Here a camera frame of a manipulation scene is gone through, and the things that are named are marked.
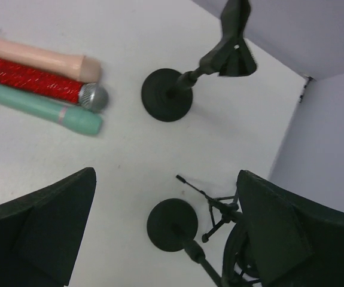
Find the pink microphone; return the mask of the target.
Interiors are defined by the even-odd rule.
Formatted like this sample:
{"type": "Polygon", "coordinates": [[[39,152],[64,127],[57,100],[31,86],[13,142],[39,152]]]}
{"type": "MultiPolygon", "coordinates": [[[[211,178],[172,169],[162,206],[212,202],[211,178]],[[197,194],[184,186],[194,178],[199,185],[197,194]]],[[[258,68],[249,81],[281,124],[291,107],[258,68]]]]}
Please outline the pink microphone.
{"type": "Polygon", "coordinates": [[[92,57],[57,53],[1,38],[0,59],[49,71],[82,83],[96,83],[102,74],[100,61],[92,57]]]}

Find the black clip mic stand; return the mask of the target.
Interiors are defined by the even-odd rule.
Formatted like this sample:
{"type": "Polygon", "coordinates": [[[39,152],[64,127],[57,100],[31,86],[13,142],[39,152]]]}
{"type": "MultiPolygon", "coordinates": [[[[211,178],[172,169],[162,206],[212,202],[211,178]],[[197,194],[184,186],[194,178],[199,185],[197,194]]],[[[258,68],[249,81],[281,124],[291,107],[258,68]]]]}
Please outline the black clip mic stand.
{"type": "Polygon", "coordinates": [[[184,250],[201,265],[216,286],[221,277],[206,260],[202,247],[195,241],[198,218],[193,207],[182,199],[167,199],[157,204],[147,219],[147,234],[155,247],[165,252],[184,250]]]}
{"type": "Polygon", "coordinates": [[[193,86],[202,75],[248,77],[256,72],[257,62],[244,39],[250,14],[249,1],[227,1],[220,15],[222,37],[200,59],[198,68],[183,74],[163,68],[147,76],[141,90],[146,111],[159,121],[177,121],[190,110],[193,86]]]}

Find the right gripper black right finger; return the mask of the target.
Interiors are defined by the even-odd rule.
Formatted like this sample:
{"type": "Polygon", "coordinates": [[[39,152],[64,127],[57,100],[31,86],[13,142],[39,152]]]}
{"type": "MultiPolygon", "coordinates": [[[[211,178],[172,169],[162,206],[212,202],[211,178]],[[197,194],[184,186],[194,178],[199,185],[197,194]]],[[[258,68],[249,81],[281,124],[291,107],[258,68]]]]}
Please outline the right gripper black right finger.
{"type": "Polygon", "coordinates": [[[263,286],[344,286],[344,213],[242,170],[237,192],[263,286]]]}

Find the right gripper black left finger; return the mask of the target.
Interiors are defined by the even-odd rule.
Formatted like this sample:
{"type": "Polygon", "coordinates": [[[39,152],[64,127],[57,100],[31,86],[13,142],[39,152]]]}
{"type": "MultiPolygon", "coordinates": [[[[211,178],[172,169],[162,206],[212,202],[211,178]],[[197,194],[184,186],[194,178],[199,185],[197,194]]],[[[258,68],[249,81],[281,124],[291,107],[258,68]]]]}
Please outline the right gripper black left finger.
{"type": "Polygon", "coordinates": [[[67,286],[96,189],[94,168],[0,204],[0,286],[67,286]]]}

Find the mint green microphone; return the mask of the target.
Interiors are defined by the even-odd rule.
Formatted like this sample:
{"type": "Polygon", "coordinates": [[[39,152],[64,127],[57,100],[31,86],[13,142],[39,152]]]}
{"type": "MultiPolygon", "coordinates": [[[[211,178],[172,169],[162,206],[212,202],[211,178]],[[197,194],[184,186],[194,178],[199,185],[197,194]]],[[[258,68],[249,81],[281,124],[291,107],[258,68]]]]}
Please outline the mint green microphone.
{"type": "Polygon", "coordinates": [[[97,135],[103,120],[78,106],[65,106],[0,84],[0,105],[51,121],[82,135],[97,135]]]}

